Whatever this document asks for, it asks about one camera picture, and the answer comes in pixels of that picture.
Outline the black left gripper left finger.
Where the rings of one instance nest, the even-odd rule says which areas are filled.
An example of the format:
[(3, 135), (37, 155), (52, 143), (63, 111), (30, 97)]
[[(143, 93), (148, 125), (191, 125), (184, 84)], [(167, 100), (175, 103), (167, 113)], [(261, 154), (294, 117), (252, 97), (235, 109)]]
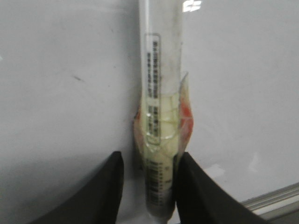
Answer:
[(85, 186), (67, 201), (32, 221), (33, 224), (114, 224), (121, 203), (124, 162), (112, 152)]

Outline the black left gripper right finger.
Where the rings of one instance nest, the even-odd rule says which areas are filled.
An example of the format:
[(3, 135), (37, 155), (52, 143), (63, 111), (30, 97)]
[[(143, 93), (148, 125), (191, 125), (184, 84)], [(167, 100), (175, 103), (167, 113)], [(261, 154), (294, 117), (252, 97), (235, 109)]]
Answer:
[(237, 202), (185, 152), (175, 187), (182, 224), (268, 224), (269, 221)]

